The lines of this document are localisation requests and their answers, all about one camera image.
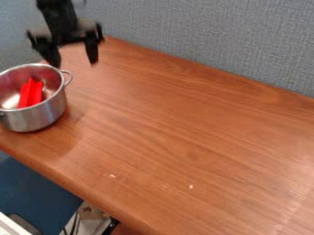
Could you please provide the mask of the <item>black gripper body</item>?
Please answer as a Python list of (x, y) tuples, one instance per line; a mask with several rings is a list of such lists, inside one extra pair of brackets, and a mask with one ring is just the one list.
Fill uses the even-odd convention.
[(105, 40), (101, 24), (78, 17), (73, 0), (36, 0), (36, 5), (49, 28), (26, 32), (34, 46), (46, 42), (65, 45), (87, 38)]

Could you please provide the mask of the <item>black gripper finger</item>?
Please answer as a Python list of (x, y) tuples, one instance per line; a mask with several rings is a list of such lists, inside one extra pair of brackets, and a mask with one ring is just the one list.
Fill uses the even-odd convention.
[(62, 56), (58, 46), (50, 42), (38, 44), (38, 52), (51, 66), (59, 68), (62, 65)]
[(85, 39), (86, 53), (91, 64), (98, 62), (98, 44), (99, 39), (95, 34), (87, 35)]

